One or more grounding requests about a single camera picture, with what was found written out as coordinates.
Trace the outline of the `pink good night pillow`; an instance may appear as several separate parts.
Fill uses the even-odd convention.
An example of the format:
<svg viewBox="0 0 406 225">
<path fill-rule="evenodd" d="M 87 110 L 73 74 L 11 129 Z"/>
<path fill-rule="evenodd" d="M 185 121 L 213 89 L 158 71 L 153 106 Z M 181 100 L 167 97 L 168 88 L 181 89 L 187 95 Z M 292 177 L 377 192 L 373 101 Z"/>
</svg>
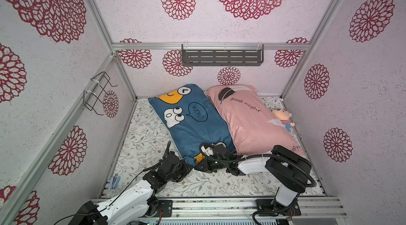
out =
<svg viewBox="0 0 406 225">
<path fill-rule="evenodd" d="M 289 133 L 260 99 L 252 85 L 214 86 L 206 95 L 227 122 L 239 155 L 257 155 L 281 145 L 305 157 L 292 132 Z"/>
</svg>

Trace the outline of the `blue cartoon pillowcase pillow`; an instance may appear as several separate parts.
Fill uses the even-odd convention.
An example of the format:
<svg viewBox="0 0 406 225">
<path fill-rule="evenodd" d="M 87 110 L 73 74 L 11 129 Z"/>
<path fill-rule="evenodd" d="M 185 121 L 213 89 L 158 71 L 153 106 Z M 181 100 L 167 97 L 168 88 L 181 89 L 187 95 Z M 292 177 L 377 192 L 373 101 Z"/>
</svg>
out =
<svg viewBox="0 0 406 225">
<path fill-rule="evenodd" d="M 202 143 L 221 142 L 231 152 L 236 151 L 227 122 L 199 86 L 187 84 L 167 94 L 150 97 L 148 102 L 187 164 L 196 165 L 201 161 Z"/>
</svg>

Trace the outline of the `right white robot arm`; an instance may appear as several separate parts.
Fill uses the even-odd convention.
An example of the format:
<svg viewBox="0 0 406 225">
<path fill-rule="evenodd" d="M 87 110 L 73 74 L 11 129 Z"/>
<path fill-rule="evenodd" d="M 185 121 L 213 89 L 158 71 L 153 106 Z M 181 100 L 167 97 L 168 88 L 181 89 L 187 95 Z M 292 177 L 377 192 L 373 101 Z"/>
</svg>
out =
<svg viewBox="0 0 406 225">
<path fill-rule="evenodd" d="M 224 169 L 234 176 L 255 173 L 270 173 L 280 183 L 275 198 L 271 201 L 274 211 L 281 211 L 295 205 L 299 195 L 307 188 L 317 186 L 310 175 L 312 164 L 304 157 L 281 146 L 265 154 L 238 155 L 231 152 L 223 143 L 216 145 L 201 144 L 200 154 L 203 157 L 195 170 L 214 173 Z"/>
</svg>

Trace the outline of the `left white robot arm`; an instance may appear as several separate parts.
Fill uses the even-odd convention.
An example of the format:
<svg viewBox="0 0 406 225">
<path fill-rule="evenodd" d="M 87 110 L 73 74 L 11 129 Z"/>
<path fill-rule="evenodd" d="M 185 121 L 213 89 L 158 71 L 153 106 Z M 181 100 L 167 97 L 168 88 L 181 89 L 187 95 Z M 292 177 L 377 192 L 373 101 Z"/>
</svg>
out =
<svg viewBox="0 0 406 225">
<path fill-rule="evenodd" d="M 135 185 L 118 196 L 99 203 L 88 201 L 73 215 L 70 225 L 128 225 L 140 217 L 162 219 L 168 212 L 169 203 L 160 207 L 156 194 L 169 182 L 180 182 L 193 169 L 174 152 L 166 152 L 163 159 L 151 168 Z"/>
</svg>

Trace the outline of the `floral bed sheet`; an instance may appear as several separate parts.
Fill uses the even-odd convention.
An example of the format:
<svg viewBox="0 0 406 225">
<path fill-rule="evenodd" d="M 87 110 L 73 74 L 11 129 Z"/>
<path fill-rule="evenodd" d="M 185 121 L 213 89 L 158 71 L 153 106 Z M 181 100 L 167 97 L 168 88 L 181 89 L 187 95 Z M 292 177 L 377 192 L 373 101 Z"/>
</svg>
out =
<svg viewBox="0 0 406 225">
<path fill-rule="evenodd" d="M 129 130 L 114 169 L 118 180 L 112 189 L 107 182 L 102 197 L 111 198 L 121 193 L 128 184 L 141 180 L 143 169 L 155 165 L 171 141 L 170 134 L 146 98 L 136 102 Z M 225 170 L 204 173 L 192 170 L 181 182 L 170 182 L 160 197 L 233 197 L 274 196 L 280 182 L 270 173 L 233 176 Z"/>
</svg>

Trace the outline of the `small plush doll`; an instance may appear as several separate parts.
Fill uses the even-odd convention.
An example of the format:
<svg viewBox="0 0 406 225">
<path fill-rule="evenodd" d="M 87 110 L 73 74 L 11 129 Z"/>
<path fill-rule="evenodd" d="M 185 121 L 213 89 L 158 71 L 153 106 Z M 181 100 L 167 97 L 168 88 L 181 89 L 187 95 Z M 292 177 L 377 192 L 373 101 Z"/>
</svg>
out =
<svg viewBox="0 0 406 225">
<path fill-rule="evenodd" d="M 286 128 L 286 130 L 291 133 L 295 123 L 290 121 L 292 113 L 288 112 L 283 108 L 275 108 L 272 110 L 275 117 L 281 122 L 281 124 Z"/>
</svg>

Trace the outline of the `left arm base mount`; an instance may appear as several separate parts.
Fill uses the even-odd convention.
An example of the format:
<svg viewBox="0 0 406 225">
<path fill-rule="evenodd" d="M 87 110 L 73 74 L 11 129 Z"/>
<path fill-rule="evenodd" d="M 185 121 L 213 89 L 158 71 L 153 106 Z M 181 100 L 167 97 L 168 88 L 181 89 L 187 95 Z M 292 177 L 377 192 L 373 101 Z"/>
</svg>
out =
<svg viewBox="0 0 406 225">
<path fill-rule="evenodd" d="M 168 218 L 172 216 L 173 201 L 164 199 L 154 199 L 148 202 L 149 209 L 145 214 L 146 217 Z"/>
</svg>

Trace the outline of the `blue clip on rail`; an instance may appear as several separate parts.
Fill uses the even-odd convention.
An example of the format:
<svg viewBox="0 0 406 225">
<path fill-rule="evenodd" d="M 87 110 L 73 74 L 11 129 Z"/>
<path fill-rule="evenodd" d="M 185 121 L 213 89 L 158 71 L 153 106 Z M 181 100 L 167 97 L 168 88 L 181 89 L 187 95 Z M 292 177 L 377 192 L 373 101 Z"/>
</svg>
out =
<svg viewBox="0 0 406 225">
<path fill-rule="evenodd" d="M 117 175 L 117 174 L 113 175 L 113 176 L 111 177 L 111 179 L 110 179 L 109 189 L 110 189 L 110 190 L 116 189 L 117 186 L 118 186 L 118 184 L 119 184 L 119 182 L 120 182 L 120 180 L 121 180 L 121 176 L 119 176 L 119 175 Z"/>
</svg>

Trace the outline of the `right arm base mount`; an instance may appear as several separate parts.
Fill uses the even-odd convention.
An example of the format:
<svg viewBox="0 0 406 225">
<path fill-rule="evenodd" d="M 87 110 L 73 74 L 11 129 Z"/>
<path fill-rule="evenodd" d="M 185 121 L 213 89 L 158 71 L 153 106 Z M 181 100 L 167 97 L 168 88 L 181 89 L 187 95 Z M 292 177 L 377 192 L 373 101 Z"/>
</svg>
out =
<svg viewBox="0 0 406 225">
<path fill-rule="evenodd" d="M 275 199 L 257 199 L 256 200 L 256 207 L 259 212 L 259 216 L 287 216 L 287 217 L 294 217 L 300 216 L 301 210 L 298 205 L 297 199 L 294 200 L 292 204 L 288 206 L 284 206 Z"/>
</svg>

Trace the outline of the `grey wall shelf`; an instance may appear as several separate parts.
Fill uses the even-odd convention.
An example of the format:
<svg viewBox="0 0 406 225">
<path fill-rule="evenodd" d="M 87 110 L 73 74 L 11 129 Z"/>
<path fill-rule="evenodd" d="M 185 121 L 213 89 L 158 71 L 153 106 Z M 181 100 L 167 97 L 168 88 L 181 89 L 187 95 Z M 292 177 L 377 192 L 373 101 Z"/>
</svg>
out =
<svg viewBox="0 0 406 225">
<path fill-rule="evenodd" d="M 185 67 L 258 67 L 264 62 L 264 50 L 213 50 L 181 47 L 181 62 Z"/>
</svg>

